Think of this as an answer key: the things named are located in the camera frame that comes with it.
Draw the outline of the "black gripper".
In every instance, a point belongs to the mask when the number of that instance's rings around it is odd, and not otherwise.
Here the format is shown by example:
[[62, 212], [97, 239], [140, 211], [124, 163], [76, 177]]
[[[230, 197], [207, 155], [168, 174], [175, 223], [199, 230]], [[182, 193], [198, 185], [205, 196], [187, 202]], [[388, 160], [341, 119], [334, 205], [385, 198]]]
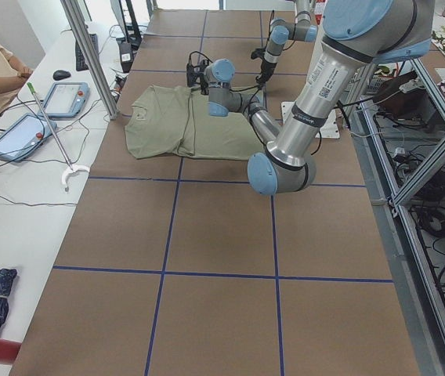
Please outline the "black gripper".
[[199, 66], [198, 80], [197, 80], [197, 84], [194, 87], [198, 87], [201, 90], [201, 92], [208, 92], [208, 82], [204, 76], [204, 72], [205, 72], [206, 68], [208, 67], [208, 65], [203, 63], [203, 64], [199, 64], [198, 66]]
[[277, 61], [270, 62], [268, 60], [263, 59], [261, 62], [261, 70], [259, 75], [256, 77], [257, 84], [265, 84], [268, 80], [271, 79], [275, 68], [277, 66]]

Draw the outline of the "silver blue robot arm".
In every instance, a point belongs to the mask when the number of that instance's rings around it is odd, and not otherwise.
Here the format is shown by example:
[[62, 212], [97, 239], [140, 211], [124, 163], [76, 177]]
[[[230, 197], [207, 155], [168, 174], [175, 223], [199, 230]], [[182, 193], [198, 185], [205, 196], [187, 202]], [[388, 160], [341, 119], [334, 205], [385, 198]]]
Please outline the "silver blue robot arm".
[[203, 68], [210, 115], [244, 114], [264, 144], [264, 151], [253, 154], [247, 166], [256, 192], [273, 196], [312, 183], [316, 166], [309, 145], [356, 70], [370, 63], [424, 56], [431, 45], [434, 8], [433, 1], [329, 1], [321, 22], [324, 36], [319, 38], [310, 23], [309, 3], [298, 1], [294, 24], [280, 19], [270, 24], [259, 80], [270, 77], [288, 40], [315, 41], [322, 52], [282, 125], [255, 96], [231, 89], [235, 68], [230, 60], [219, 59]]
[[261, 60], [260, 73], [255, 79], [258, 85], [264, 85], [273, 76], [287, 41], [314, 42], [317, 38], [318, 26], [311, 16], [313, 1], [298, 0], [293, 3], [295, 21], [291, 23], [281, 18], [272, 18], [265, 46], [251, 53], [252, 60]]

